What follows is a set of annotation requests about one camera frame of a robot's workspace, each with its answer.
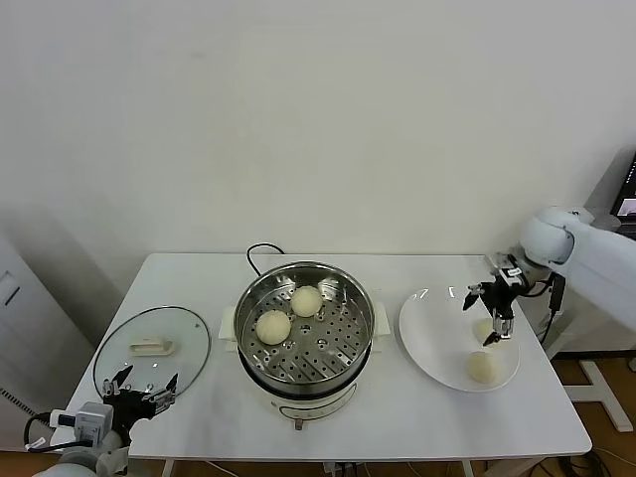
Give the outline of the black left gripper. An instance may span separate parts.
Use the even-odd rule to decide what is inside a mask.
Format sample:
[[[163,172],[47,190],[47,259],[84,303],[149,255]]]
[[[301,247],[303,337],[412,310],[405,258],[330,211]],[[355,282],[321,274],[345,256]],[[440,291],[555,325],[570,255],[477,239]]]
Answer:
[[[163,389],[144,393],[124,385],[132,370],[133,366],[129,365],[102,383],[105,403],[113,407],[112,429],[118,433],[127,433],[138,420],[152,419],[164,412],[175,402],[177,395],[178,374]]]

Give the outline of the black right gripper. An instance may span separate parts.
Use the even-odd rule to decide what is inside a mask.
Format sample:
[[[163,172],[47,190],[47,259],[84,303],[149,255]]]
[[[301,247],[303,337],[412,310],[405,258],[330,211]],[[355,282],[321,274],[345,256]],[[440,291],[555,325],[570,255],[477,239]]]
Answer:
[[[468,294],[464,299],[462,310],[467,311],[481,299],[492,316],[493,331],[484,340],[484,347],[511,338],[514,327],[512,303],[519,295],[520,284],[508,284],[501,277],[497,277],[494,281],[468,286]]]

